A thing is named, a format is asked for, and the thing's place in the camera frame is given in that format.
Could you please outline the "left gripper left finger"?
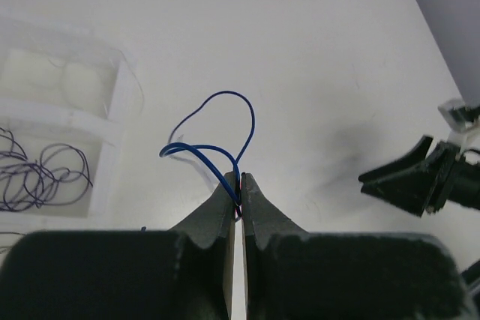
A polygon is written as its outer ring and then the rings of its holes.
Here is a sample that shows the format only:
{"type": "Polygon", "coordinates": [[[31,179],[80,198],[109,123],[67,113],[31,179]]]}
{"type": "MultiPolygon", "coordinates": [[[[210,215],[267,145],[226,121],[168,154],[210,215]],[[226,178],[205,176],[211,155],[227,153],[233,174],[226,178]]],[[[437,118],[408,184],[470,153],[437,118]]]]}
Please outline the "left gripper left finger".
{"type": "Polygon", "coordinates": [[[229,319],[234,236],[221,185],[168,230],[32,232],[1,265],[1,317],[229,319]]]}

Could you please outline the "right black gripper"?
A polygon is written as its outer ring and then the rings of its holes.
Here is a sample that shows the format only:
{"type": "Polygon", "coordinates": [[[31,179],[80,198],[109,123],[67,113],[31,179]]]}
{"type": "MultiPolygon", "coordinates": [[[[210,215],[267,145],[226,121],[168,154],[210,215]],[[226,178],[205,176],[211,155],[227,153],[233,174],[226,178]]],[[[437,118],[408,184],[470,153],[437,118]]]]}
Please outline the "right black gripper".
{"type": "Polygon", "coordinates": [[[479,149],[440,142],[427,161],[432,142],[423,136],[404,156],[361,174],[361,192],[415,216],[435,214],[447,201],[478,211],[479,149]]]}

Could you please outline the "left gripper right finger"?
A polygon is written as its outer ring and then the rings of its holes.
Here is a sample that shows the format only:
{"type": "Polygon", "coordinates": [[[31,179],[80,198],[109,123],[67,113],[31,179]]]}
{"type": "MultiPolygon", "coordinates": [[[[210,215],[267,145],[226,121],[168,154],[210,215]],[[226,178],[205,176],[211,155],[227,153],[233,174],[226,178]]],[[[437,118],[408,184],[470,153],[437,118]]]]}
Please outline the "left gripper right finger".
{"type": "Polygon", "coordinates": [[[471,319],[450,252],[412,232],[308,232],[241,177],[249,319],[471,319]]]}

